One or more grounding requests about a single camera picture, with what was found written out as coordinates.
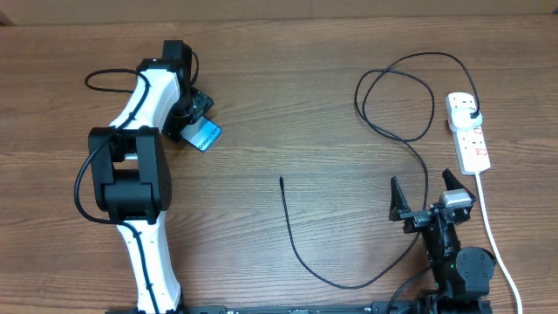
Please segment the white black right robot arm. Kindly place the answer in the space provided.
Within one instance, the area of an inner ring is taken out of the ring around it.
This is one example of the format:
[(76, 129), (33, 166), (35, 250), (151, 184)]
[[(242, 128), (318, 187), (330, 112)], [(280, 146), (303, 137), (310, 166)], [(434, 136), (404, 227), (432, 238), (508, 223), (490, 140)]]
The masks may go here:
[[(442, 177), (446, 191), (429, 209), (411, 210), (396, 177), (391, 178), (389, 219), (402, 221), (406, 234), (422, 236), (429, 265), (392, 295), (387, 313), (490, 313), (482, 298), (489, 294), (496, 259), (486, 249), (461, 246), (456, 227), (467, 222), (476, 197), (449, 169)], [(411, 283), (431, 271), (436, 288), (423, 290), (413, 300), (398, 300)]]

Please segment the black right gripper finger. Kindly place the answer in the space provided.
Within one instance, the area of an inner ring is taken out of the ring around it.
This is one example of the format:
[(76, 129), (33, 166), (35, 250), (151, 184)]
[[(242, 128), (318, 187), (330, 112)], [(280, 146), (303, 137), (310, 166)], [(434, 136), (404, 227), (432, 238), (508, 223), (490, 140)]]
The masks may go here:
[(453, 173), (450, 171), (449, 168), (446, 168), (443, 172), (442, 172), (442, 178), (446, 184), (446, 190), (447, 191), (453, 191), (453, 190), (459, 190), (459, 189), (464, 189), (469, 197), (474, 201), (475, 200), (475, 195), (468, 189), (466, 188), (454, 175)]
[(411, 208), (398, 184), (396, 176), (391, 177), (391, 205), (389, 210), (389, 219), (392, 222), (400, 221), (402, 215), (411, 212)]

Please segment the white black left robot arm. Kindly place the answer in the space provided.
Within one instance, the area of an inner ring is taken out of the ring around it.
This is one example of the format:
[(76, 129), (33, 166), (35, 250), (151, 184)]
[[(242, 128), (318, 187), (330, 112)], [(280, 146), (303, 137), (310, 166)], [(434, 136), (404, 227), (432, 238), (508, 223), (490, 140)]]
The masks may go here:
[(165, 41), (160, 58), (143, 59), (131, 73), (137, 85), (122, 113), (88, 135), (74, 202), (84, 218), (114, 225), (123, 237), (138, 291), (132, 311), (184, 313), (167, 242), (173, 187), (162, 139), (205, 152), (222, 130), (206, 116), (214, 101), (195, 88), (199, 59), (183, 41)]

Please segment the blue screen smartphone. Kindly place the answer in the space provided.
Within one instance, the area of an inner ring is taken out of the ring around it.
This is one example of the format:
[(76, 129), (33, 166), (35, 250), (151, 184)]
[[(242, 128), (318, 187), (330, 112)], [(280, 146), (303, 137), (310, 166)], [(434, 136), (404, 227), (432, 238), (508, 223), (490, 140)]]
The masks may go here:
[(200, 152), (205, 153), (221, 135), (221, 128), (205, 117), (187, 125), (180, 132), (182, 138)]

